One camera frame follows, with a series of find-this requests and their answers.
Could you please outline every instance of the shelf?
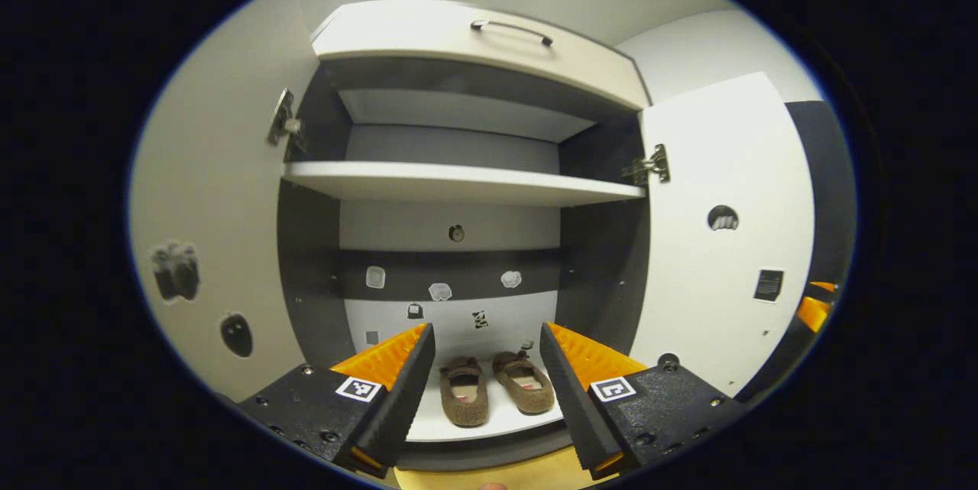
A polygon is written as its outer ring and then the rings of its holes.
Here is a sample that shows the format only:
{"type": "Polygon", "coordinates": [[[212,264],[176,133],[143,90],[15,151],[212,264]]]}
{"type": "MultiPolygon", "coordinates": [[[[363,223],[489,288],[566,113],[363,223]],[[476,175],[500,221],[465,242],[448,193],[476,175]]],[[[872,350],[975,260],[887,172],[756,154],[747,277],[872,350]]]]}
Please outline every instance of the shelf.
{"type": "MultiPolygon", "coordinates": [[[[544,374],[547,372],[540,364],[537,368],[544,374]]],[[[418,413],[408,431],[408,442],[445,442],[455,440],[472,440],[509,434],[532,427],[540,427],[562,420],[560,405],[553,402],[553,408],[536,416],[527,416],[517,410],[516,403],[510,398],[503,385],[492,375],[492,361],[479,362],[482,374],[486,376],[486,392],[489,394],[489,418],[479,427],[458,427],[445,417],[441,407],[441,375],[437,367],[431,369],[429,382],[425,386],[425,394],[418,406],[418,413]]]]}
{"type": "Polygon", "coordinates": [[[283,178],[338,200],[572,207],[646,196],[645,188],[603,180],[429,163],[286,163],[283,178]]]}

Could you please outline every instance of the white cabinet door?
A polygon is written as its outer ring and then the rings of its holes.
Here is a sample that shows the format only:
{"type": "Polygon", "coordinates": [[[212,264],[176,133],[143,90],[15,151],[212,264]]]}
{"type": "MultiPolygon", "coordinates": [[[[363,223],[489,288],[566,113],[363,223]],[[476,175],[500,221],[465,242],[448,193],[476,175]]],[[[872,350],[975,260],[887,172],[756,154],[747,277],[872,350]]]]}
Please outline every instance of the white cabinet door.
{"type": "Polygon", "coordinates": [[[444,0],[340,6],[313,41],[321,59],[413,56],[475,62],[544,76],[622,104],[649,107],[632,59],[536,20],[444,0]],[[481,31],[474,22],[488,22],[481,31]],[[542,44],[548,37],[552,44],[542,44]]]}
{"type": "Polygon", "coordinates": [[[279,277],[286,146],[265,138],[283,87],[297,108],[318,65],[297,0],[248,3],[175,72],[133,163],[130,239],[151,312],[188,367],[235,402],[303,362],[279,277]],[[196,246],[193,301],[167,301],[157,289],[150,253],[168,239],[196,246]],[[228,313],[248,322],[247,358],[224,344],[219,324],[228,313]]]}
{"type": "Polygon", "coordinates": [[[806,284],[814,204],[804,149],[763,73],[663,101],[640,125],[646,154],[665,145],[671,180],[649,175],[649,281],[631,355],[655,365],[673,353],[734,396],[775,349],[806,284]],[[711,228],[720,205],[736,213],[735,229],[711,228]],[[763,291],[776,273],[773,298],[763,291]]]}

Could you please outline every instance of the white drawer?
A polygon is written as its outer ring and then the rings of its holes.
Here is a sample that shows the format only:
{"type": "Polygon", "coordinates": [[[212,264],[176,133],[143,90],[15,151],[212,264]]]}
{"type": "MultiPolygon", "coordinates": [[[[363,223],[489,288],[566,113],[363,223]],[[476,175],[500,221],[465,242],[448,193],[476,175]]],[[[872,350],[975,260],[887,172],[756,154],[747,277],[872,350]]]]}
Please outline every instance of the white drawer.
{"type": "Polygon", "coordinates": [[[631,58],[550,24],[443,0],[340,6],[325,20],[313,48],[322,60],[410,56],[475,62],[566,83],[633,110],[650,106],[631,58]],[[478,21],[489,24],[472,29],[478,21]],[[542,36],[552,43],[545,45],[542,36]]]}

